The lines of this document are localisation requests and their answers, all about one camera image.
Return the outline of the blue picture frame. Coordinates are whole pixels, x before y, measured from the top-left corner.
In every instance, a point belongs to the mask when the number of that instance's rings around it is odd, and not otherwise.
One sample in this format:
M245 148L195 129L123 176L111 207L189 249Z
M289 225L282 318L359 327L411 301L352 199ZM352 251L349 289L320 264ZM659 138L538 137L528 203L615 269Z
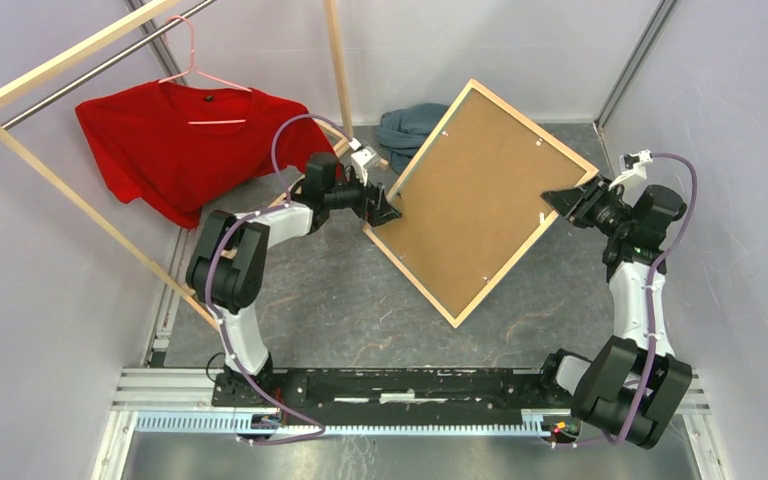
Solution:
M470 80L387 194L368 238L454 328L558 219L541 197L597 166Z

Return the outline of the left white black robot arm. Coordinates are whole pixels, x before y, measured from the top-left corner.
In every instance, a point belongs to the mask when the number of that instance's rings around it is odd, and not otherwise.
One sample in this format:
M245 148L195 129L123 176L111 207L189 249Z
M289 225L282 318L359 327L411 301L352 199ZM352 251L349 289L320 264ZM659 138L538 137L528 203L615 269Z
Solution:
M363 147L342 165L333 154L316 153L305 175L279 204L248 213L209 214L186 272L186 283L216 321L225 370L238 379L235 392L250 407L266 405L274 381L262 373L271 355L262 339L255 303L269 250L318 231L334 210L351 210L371 227L401 218L384 187L369 179L380 161Z

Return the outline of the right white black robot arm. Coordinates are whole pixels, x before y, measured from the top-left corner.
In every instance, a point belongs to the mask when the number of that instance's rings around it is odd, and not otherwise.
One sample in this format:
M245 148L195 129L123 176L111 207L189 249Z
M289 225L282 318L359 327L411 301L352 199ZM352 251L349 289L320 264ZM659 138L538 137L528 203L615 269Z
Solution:
M560 349L544 362L537 392L551 408L571 401L573 418L613 443L654 447L688 391L692 369L678 360L663 316L667 249L662 244L688 206L674 190L649 185L634 204L604 177L540 197L573 226L607 238L602 254L614 332L588 360Z

